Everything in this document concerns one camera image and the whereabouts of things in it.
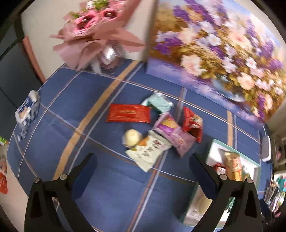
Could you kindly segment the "white tray with green rim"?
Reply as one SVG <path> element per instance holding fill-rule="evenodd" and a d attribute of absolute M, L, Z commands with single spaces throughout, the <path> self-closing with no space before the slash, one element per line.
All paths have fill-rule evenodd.
<path fill-rule="evenodd" d="M 213 166 L 217 162 L 223 165 L 220 149 L 240 155 L 242 181 L 215 172 Z M 184 225 L 193 227 L 194 231 L 262 231 L 257 195 L 261 174 L 258 163 L 213 139 L 206 154 L 190 156 L 189 166 L 197 184 L 181 217 Z"/>

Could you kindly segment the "blue white tissue pack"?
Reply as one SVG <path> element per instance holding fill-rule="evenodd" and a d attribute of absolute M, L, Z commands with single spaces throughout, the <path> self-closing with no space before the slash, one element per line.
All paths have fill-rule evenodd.
<path fill-rule="evenodd" d="M 17 108 L 15 118 L 21 129 L 16 136 L 19 142 L 26 138 L 30 124 L 37 118 L 40 102 L 39 92 L 31 90 L 24 102 Z"/>

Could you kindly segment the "flower painting canvas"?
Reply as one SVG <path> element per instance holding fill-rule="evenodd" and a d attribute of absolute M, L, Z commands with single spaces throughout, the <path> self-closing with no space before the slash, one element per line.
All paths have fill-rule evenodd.
<path fill-rule="evenodd" d="M 285 45 L 236 1 L 158 1 L 147 73 L 252 125 L 285 100 Z"/>

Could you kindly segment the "purple taro snack packet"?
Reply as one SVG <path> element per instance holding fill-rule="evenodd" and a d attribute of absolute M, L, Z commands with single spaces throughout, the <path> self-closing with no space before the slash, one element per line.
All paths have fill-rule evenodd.
<path fill-rule="evenodd" d="M 153 130 L 167 139 L 183 157 L 193 146 L 196 138 L 183 131 L 169 112 L 162 114 L 155 122 Z"/>

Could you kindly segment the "small white cone pastry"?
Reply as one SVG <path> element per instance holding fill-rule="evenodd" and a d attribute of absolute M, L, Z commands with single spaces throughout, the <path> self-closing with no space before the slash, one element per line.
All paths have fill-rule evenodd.
<path fill-rule="evenodd" d="M 140 140 L 142 140 L 142 134 L 135 129 L 127 130 L 122 136 L 122 143 L 126 147 L 134 147 Z"/>

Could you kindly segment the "pale green bean cake packet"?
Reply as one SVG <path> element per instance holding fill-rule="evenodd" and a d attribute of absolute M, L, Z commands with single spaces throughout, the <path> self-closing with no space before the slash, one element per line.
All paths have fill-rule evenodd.
<path fill-rule="evenodd" d="M 146 137 L 140 140 L 133 148 L 126 150 L 125 153 L 133 159 L 144 172 L 148 172 L 160 155 L 171 147 L 172 144 L 168 140 L 153 130 L 149 130 Z"/>

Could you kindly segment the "beige egg roll snack packet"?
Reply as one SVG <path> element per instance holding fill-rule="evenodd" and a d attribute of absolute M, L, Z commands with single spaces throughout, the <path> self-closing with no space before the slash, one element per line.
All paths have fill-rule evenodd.
<path fill-rule="evenodd" d="M 240 161 L 240 155 L 236 152 L 230 152 L 226 150 L 219 150 L 223 165 L 226 167 L 226 175 L 229 179 L 235 181 L 242 181 L 242 164 Z"/>

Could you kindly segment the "dark red milk biscuit packet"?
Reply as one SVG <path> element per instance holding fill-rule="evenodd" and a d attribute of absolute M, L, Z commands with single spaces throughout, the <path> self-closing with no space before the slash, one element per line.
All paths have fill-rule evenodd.
<path fill-rule="evenodd" d="M 226 167 L 224 167 L 222 164 L 217 162 L 213 168 L 218 175 L 226 175 Z"/>

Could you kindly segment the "light green small snack packet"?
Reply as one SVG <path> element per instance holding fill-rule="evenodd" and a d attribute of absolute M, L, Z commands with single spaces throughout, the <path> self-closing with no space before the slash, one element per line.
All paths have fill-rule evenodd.
<path fill-rule="evenodd" d="M 142 103 L 142 106 L 151 106 L 157 109 L 161 113 L 169 112 L 174 104 L 162 93 L 154 91 L 152 95 L 146 98 Z"/>

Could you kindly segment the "white rectangular device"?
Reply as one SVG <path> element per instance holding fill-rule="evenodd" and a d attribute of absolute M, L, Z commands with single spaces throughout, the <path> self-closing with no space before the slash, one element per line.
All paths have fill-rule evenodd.
<path fill-rule="evenodd" d="M 268 135 L 265 135 L 262 138 L 261 160 L 263 162 L 269 162 L 271 160 L 271 142 L 270 142 L 270 137 Z"/>

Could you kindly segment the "pink wrapped flower bouquet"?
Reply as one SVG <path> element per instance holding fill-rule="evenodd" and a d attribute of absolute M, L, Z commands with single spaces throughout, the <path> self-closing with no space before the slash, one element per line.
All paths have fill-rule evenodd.
<path fill-rule="evenodd" d="M 69 12 L 65 24 L 53 38 L 63 43 L 53 51 L 71 69 L 90 66 L 94 73 L 113 70 L 121 64 L 124 52 L 139 52 L 145 43 L 125 26 L 139 1 L 85 1 L 79 12 Z"/>

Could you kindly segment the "red festive candy packet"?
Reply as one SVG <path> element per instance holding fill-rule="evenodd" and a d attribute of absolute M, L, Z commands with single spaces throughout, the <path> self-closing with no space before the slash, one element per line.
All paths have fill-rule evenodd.
<path fill-rule="evenodd" d="M 182 130 L 190 133 L 196 138 L 198 143 L 201 143 L 203 137 L 203 119 L 185 106 L 183 107 L 183 115 Z"/>

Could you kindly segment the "blue plaid tablecloth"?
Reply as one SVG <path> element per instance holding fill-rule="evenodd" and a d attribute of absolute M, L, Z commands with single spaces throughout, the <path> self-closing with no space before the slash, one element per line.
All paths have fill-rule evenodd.
<path fill-rule="evenodd" d="M 183 119 L 183 107 L 203 119 L 203 141 L 184 157 L 171 148 L 144 172 L 125 154 L 122 136 L 130 128 L 146 133 L 153 124 L 108 123 L 106 118 L 111 104 L 140 104 L 154 91 L 174 103 L 175 119 Z M 191 231 L 180 219 L 195 187 L 189 157 L 205 153 L 213 139 L 260 164 L 259 197 L 270 180 L 272 166 L 260 159 L 267 127 L 254 128 L 195 92 L 147 75 L 141 62 L 125 61 L 114 74 L 103 76 L 62 66 L 39 92 L 39 115 L 24 140 L 11 138 L 8 162 L 29 193 L 35 177 L 47 181 L 59 172 L 63 152 L 68 152 L 64 173 L 93 152 L 97 168 L 77 204 L 96 231 Z"/>

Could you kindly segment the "red wet wipe packet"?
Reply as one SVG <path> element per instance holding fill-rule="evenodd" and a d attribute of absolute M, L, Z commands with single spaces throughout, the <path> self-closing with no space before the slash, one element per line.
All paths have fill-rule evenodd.
<path fill-rule="evenodd" d="M 151 109 L 140 104 L 111 104 L 106 122 L 151 122 Z"/>

